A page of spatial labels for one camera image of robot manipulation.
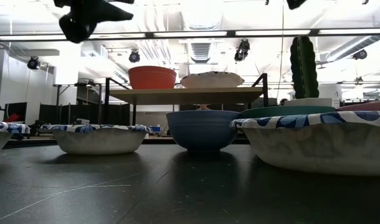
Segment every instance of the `dark table surface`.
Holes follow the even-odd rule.
[[[0,223],[380,223],[380,177],[279,169],[248,145],[208,156],[177,145],[120,156],[6,149]]]

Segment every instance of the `bowl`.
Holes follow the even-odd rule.
[[[342,106],[337,111],[380,111],[380,102],[363,103],[359,105]]]
[[[230,88],[243,84],[244,79],[232,72],[204,72],[183,77],[180,83],[186,88]]]
[[[234,140],[237,131],[230,122],[240,117],[233,111],[198,110],[168,113],[169,131],[175,142],[188,151],[219,151]]]
[[[64,152],[81,155],[135,152],[146,134],[153,132],[142,125],[43,125],[40,128],[51,131]]]
[[[0,152],[13,134],[28,134],[29,127],[25,124],[0,122]]]
[[[157,66],[140,66],[128,71],[132,89],[173,88],[176,72],[169,68]]]
[[[298,114],[316,114],[334,112],[331,106],[269,106],[241,112],[242,118],[266,118],[271,116],[288,116]]]
[[[380,111],[238,119],[266,163],[291,170],[380,175]]]

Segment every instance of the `white bowl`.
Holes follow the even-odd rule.
[[[43,125],[53,132],[61,150],[69,154],[106,155],[136,151],[147,133],[146,126]]]
[[[238,119],[266,163],[292,170],[380,175],[380,111]]]
[[[0,122],[0,152],[13,134],[27,134],[29,127],[25,124]]]
[[[232,72],[190,74],[180,80],[186,88],[228,88],[243,84],[244,79]]]

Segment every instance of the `red bowl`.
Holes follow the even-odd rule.
[[[132,89],[173,88],[176,72],[157,66],[140,66],[129,69],[129,81]]]

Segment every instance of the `air duct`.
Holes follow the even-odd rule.
[[[184,30],[219,30],[223,15],[221,0],[187,0],[183,3],[182,18]],[[215,43],[191,43],[188,45],[191,59],[206,63],[211,59]]]
[[[328,53],[326,56],[326,61],[334,62],[339,59],[345,58],[349,55],[353,55],[359,52],[363,48],[376,43],[380,40],[380,35],[367,36],[367,37],[356,37],[348,43],[338,47],[336,50]]]

